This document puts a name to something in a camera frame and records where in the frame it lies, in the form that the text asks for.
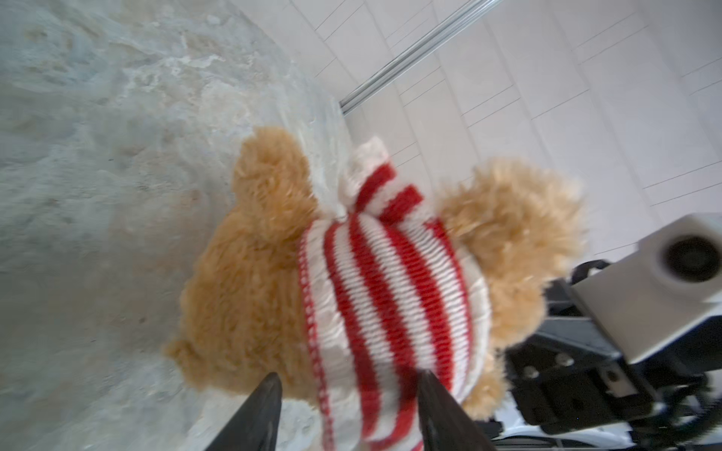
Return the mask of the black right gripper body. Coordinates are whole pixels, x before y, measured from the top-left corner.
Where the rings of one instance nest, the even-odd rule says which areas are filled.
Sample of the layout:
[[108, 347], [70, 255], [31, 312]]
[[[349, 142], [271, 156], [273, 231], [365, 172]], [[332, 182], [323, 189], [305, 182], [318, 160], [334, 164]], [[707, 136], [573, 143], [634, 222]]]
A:
[[721, 424], [712, 374], [721, 368], [721, 319], [712, 317], [631, 364], [579, 309], [572, 287], [545, 291], [548, 316], [506, 353], [511, 394], [529, 424], [562, 434], [625, 422], [635, 434], [707, 434]]

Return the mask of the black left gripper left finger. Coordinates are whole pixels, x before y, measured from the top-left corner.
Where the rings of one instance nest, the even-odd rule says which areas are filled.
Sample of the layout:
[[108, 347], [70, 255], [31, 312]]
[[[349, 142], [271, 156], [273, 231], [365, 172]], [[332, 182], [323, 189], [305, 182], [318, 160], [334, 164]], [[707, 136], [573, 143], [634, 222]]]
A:
[[269, 373], [229, 419], [206, 451], [275, 451], [282, 408], [282, 383]]

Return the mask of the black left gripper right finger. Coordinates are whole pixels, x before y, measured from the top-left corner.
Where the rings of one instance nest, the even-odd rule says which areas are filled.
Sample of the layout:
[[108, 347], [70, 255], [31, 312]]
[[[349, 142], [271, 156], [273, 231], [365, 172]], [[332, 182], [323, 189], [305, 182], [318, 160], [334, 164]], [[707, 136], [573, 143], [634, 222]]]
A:
[[424, 450], [496, 451], [492, 441], [431, 371], [419, 373], [417, 406]]

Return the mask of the tan plush teddy bear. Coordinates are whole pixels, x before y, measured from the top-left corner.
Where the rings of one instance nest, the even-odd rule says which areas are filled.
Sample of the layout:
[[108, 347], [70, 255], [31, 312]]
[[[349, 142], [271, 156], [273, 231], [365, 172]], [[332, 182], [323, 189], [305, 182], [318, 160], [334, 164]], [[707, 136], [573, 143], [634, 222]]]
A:
[[[276, 372], [289, 398], [316, 405], [297, 257], [303, 231], [323, 215], [308, 159], [286, 130], [259, 127], [244, 141], [232, 188], [235, 206], [185, 285], [179, 333], [165, 354], [197, 389], [247, 395]], [[432, 209], [490, 289], [491, 342], [463, 403], [485, 420], [508, 389], [504, 351], [539, 328], [547, 285], [581, 256], [582, 195], [548, 169], [494, 160]]]

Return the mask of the knitted american flag sweater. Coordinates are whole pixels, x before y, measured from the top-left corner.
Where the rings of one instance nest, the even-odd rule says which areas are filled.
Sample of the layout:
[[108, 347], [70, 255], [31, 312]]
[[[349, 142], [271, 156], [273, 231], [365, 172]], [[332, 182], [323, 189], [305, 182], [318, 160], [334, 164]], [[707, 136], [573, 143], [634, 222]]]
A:
[[298, 253], [323, 446], [419, 450], [417, 376], [429, 370], [457, 401], [471, 394], [490, 339], [488, 286], [380, 139], [353, 153], [340, 197], [345, 216], [313, 221]]

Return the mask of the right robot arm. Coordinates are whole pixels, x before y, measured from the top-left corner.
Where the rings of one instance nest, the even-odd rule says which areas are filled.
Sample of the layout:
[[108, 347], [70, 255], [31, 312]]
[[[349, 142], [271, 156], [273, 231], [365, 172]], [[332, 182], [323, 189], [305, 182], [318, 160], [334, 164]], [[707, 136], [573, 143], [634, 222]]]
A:
[[504, 353], [511, 388], [483, 422], [499, 448], [720, 449], [719, 317], [630, 364], [565, 280], [545, 300], [543, 325]]

